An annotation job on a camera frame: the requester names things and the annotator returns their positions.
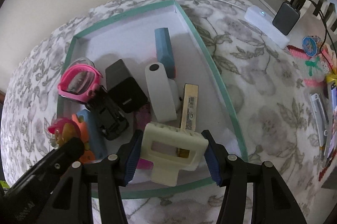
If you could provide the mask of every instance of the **screw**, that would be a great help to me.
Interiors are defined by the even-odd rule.
[[[230,160],[230,161],[235,161],[235,160],[238,159],[238,157],[237,157],[236,155],[234,155],[234,154],[229,154],[227,158],[228,158],[228,160]]]
[[[268,161],[268,160],[265,161],[264,164],[265,164],[265,166],[268,167],[268,168],[271,168],[271,167],[274,166],[274,165],[272,164],[272,162],[270,162],[270,161]]]
[[[109,155],[108,157],[107,157],[107,159],[109,159],[110,161],[114,161],[114,160],[116,160],[118,158],[118,155],[116,155],[116,154],[111,154],[111,155]]]
[[[76,169],[81,166],[81,163],[79,161],[75,161],[71,166]]]

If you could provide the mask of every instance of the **black charger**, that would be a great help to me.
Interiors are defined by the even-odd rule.
[[[285,1],[273,19],[273,25],[287,36],[299,20],[300,14],[299,9],[293,8],[289,1]]]

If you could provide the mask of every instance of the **blue badge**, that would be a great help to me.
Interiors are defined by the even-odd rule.
[[[317,47],[316,41],[312,37],[303,38],[302,46],[303,46],[304,52],[309,57],[314,57],[315,55],[317,55],[318,47]]]

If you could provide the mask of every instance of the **tablecloth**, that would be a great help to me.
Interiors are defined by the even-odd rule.
[[[1,156],[9,185],[52,147],[57,83],[74,34],[131,8],[163,0],[113,0],[56,29],[13,73],[1,121]],[[249,160],[270,160],[307,217],[318,188],[318,135],[309,92],[293,57],[244,20],[245,12],[216,0],[176,0],[204,40],[228,89]],[[248,0],[225,0],[247,9]],[[215,223],[224,189],[209,185],[160,198],[124,200],[129,223]],[[248,187],[245,223],[252,208]],[[99,204],[93,199],[99,223]]]

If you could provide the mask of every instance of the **beige plastic part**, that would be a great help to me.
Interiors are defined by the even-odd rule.
[[[189,150],[188,158],[180,158],[151,149],[153,142]],[[144,130],[140,157],[153,162],[151,181],[176,186],[179,170],[194,171],[208,146],[202,134],[151,122]]]

